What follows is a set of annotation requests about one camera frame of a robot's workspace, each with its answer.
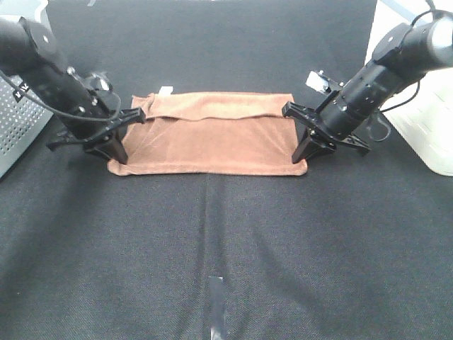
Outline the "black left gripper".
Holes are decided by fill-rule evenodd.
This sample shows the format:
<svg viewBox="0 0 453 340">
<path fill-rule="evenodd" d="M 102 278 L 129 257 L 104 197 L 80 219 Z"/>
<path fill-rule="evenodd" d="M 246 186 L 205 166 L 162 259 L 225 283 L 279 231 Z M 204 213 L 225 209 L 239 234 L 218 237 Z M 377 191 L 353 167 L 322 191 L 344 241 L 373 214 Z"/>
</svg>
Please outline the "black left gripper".
<svg viewBox="0 0 453 340">
<path fill-rule="evenodd" d="M 45 105 L 64 126 L 47 147 L 53 151 L 77 145 L 92 156 L 126 164 L 128 155 L 118 130 L 145 123 L 144 111 L 139 107 L 121 109 L 121 99 L 115 92 L 91 98 L 81 81 L 51 79 L 45 82 Z"/>
</svg>

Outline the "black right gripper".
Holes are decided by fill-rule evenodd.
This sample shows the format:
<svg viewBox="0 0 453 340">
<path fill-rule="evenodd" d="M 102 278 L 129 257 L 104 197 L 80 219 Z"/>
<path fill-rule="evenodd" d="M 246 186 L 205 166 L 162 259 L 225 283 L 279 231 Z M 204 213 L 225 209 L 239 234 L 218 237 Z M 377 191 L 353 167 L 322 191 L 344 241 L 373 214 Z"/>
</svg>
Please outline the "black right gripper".
<svg viewBox="0 0 453 340">
<path fill-rule="evenodd" d="M 286 102 L 282 115 L 294 118 L 305 127 L 304 134 L 292 155 L 292 163 L 310 160 L 334 153 L 337 146 L 349 147 L 365 155 L 371 151 L 369 145 L 353 133 L 361 121 L 351 115 L 346 102 L 333 91 L 315 109 Z"/>
</svg>

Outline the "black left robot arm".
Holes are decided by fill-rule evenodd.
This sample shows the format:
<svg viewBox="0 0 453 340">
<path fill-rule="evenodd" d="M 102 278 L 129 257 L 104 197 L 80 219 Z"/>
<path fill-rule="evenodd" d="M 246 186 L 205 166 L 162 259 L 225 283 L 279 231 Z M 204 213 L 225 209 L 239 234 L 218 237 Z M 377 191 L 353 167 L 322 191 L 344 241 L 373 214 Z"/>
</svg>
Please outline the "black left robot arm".
<svg viewBox="0 0 453 340">
<path fill-rule="evenodd" d="M 24 17 L 1 19 L 1 77 L 16 94 L 52 112 L 64 129 L 51 150 L 80 145 L 88 154 L 126 164 L 120 129 L 146 120 L 141 108 L 121 108 L 103 73 L 79 76 L 50 29 Z"/>
</svg>

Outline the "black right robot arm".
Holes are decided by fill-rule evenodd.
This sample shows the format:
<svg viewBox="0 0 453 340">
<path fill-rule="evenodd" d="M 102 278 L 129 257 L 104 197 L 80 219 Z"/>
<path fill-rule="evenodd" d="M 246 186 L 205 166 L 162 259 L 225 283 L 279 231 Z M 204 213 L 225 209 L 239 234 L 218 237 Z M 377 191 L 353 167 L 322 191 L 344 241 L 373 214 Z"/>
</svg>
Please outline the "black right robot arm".
<svg viewBox="0 0 453 340">
<path fill-rule="evenodd" d="M 402 23 L 375 47 L 346 84 L 320 79 L 325 99 L 315 108 L 288 93 L 195 92 L 134 97 L 144 123 L 123 138 L 127 161 L 111 160 L 118 176 L 218 173 L 298 176 L 307 161 L 340 145 L 368 152 L 354 131 L 383 104 L 431 71 L 452 66 L 452 15 Z"/>
</svg>

